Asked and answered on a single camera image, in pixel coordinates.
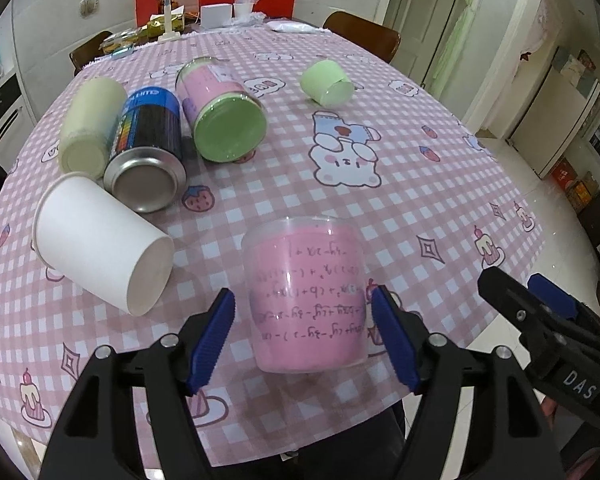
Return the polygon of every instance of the pale yellow cup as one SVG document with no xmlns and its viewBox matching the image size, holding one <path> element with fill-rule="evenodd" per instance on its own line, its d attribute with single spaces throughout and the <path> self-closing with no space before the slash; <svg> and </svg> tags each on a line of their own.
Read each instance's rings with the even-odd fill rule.
<svg viewBox="0 0 600 480">
<path fill-rule="evenodd" d="M 325 108 L 347 103 L 355 87 L 342 67 L 331 59 L 310 66 L 300 79 L 302 91 Z"/>
</svg>

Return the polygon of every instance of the pink cup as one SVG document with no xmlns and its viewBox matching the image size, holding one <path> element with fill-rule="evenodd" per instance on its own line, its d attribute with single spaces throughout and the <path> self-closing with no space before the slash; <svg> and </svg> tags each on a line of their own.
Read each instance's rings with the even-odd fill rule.
<svg viewBox="0 0 600 480">
<path fill-rule="evenodd" d="M 357 228 L 327 217 L 286 218 L 250 230 L 242 248 L 260 370 L 320 372 L 366 359 Z"/>
</svg>

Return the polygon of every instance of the black pants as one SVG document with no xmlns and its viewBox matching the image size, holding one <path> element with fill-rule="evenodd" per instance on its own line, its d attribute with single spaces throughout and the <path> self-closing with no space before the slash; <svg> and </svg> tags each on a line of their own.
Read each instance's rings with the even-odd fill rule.
<svg viewBox="0 0 600 480">
<path fill-rule="evenodd" d="M 279 455 L 213 469 L 219 480 L 389 480 L 404 445 L 402 403 L 342 433 Z"/>
</svg>

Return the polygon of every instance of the white das lettering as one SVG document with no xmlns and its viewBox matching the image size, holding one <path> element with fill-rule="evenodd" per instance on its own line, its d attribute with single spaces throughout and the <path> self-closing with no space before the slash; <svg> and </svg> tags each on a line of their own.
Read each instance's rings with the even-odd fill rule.
<svg viewBox="0 0 600 480">
<path fill-rule="evenodd" d="M 574 370 L 567 376 L 567 378 L 562 382 L 562 384 L 564 384 L 565 386 L 572 386 L 577 378 L 578 378 L 578 373 Z M 587 380 L 584 379 L 583 381 L 580 381 L 578 384 L 576 384 L 573 387 L 573 391 L 581 394 L 584 399 L 590 399 L 591 396 L 596 392 L 598 387 L 590 386 L 589 389 L 586 390 L 587 393 L 583 394 L 582 391 L 586 386 L 587 386 Z"/>
</svg>

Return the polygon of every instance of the table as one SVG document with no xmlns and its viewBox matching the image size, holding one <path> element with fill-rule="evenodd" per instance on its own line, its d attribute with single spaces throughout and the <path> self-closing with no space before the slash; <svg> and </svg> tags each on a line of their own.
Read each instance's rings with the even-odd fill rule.
<svg viewBox="0 0 600 480">
<path fill-rule="evenodd" d="M 212 164 L 189 151 L 182 200 L 146 217 L 175 240 L 174 270 L 158 304 L 134 318 L 41 264 L 31 250 L 33 213 L 60 175 L 58 131 L 85 80 L 110 76 L 129 92 L 150 84 L 173 90 L 178 66 L 197 56 L 229 60 L 265 105 L 270 127 L 238 164 Z M 357 89 L 338 110 L 321 109 L 299 88 L 301 73 L 326 56 Z M 368 164 L 330 168 L 337 150 L 315 155 L 327 148 L 311 158 L 317 134 L 339 144 L 348 137 Z M 351 218 L 361 229 L 368 292 L 385 283 L 429 330 L 461 346 L 496 316 L 477 294 L 482 269 L 497 265 L 522 280 L 543 243 L 524 198 L 478 140 L 405 76 L 335 35 L 264 27 L 192 34 L 87 67 L 40 120 L 0 194 L 0 417 L 48 441 L 97 346 L 145 348 L 206 310 L 222 286 L 237 297 L 237 318 L 211 382 L 190 401 L 213 465 L 305 446 L 399 401 L 409 391 L 395 379 L 372 322 L 363 365 L 288 376 L 256 368 L 243 315 L 241 238 L 261 221 L 320 214 Z M 26 396 L 38 396 L 36 410 L 26 409 Z M 157 467 L 146 400 L 142 392 L 135 399 L 144 465 Z"/>
</svg>

